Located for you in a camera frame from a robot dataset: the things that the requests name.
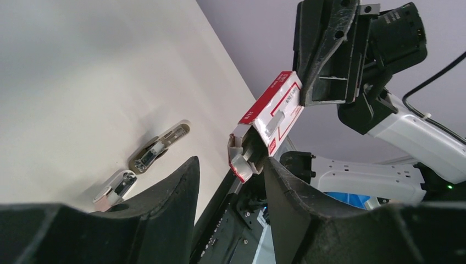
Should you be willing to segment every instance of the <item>white table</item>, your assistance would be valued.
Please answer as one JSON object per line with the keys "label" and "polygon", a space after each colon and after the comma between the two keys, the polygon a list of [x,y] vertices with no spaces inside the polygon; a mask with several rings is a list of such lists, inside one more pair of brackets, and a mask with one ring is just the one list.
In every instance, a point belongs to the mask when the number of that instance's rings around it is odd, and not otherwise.
{"label": "white table", "polygon": [[138,147],[188,119],[190,134],[130,195],[198,156],[197,219],[254,98],[196,1],[6,1],[0,10],[0,202],[93,211],[101,184]]}

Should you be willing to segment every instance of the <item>screw hole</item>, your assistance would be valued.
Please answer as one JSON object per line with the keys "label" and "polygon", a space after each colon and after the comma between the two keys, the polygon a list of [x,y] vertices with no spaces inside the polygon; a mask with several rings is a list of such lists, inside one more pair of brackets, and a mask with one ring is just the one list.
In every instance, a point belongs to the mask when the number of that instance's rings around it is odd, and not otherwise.
{"label": "screw hole", "polygon": [[340,4],[342,7],[347,7],[350,4],[350,0],[342,0]]}
{"label": "screw hole", "polygon": [[343,31],[339,30],[335,33],[335,38],[336,39],[341,39],[342,37],[344,37],[345,33],[343,33]]}
{"label": "screw hole", "polygon": [[125,203],[120,203],[120,204],[112,206],[107,212],[119,212],[119,211],[126,210],[128,208],[130,208],[129,205]]}

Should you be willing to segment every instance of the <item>cable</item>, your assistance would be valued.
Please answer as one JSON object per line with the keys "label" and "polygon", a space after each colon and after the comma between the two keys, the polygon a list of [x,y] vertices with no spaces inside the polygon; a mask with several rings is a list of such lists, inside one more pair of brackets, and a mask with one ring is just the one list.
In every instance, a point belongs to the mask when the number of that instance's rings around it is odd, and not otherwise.
{"label": "cable", "polygon": [[421,111],[417,110],[411,104],[408,103],[408,97],[409,96],[415,94],[416,92],[418,92],[422,88],[426,87],[427,85],[429,85],[433,81],[437,80],[442,75],[446,74],[449,70],[453,69],[456,65],[458,65],[465,58],[466,58],[466,52],[464,52],[461,56],[459,56],[457,59],[452,61],[447,67],[443,68],[437,74],[435,74],[434,76],[428,78],[426,81],[424,81],[423,83],[421,83],[420,85],[416,86],[414,89],[412,89],[411,91],[406,93],[403,96],[402,101],[403,101],[404,106],[406,106],[406,108],[408,108],[416,116],[419,116],[420,118],[424,119],[426,122],[440,128],[441,130],[445,131],[446,133],[450,134],[452,137],[454,137],[455,139],[457,139],[458,141],[460,141],[461,143],[466,145],[466,139],[464,137],[456,134],[454,131],[450,130],[449,128],[447,128],[446,126],[440,124],[439,122],[437,122],[437,121],[435,121],[435,120],[433,120],[433,119],[431,119],[429,117],[426,118],[425,114],[423,114]]}

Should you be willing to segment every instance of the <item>cardboard box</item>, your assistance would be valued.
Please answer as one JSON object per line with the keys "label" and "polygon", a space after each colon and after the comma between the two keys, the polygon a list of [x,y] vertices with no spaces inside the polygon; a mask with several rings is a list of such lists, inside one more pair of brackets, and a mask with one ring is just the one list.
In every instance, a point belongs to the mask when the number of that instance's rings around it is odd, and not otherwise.
{"label": "cardboard box", "polygon": [[295,72],[282,71],[230,134],[228,162],[241,182],[261,173],[265,158],[285,140],[304,108],[299,105],[301,86]]}

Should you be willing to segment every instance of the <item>blue object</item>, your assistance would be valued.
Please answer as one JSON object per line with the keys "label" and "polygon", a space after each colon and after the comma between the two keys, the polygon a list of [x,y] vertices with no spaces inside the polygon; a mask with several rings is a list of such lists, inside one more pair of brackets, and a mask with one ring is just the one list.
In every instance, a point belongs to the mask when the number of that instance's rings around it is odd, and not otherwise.
{"label": "blue object", "polygon": [[364,203],[370,199],[370,196],[360,194],[345,194],[342,192],[326,192],[326,194],[340,202],[344,202],[361,209],[365,209]]}

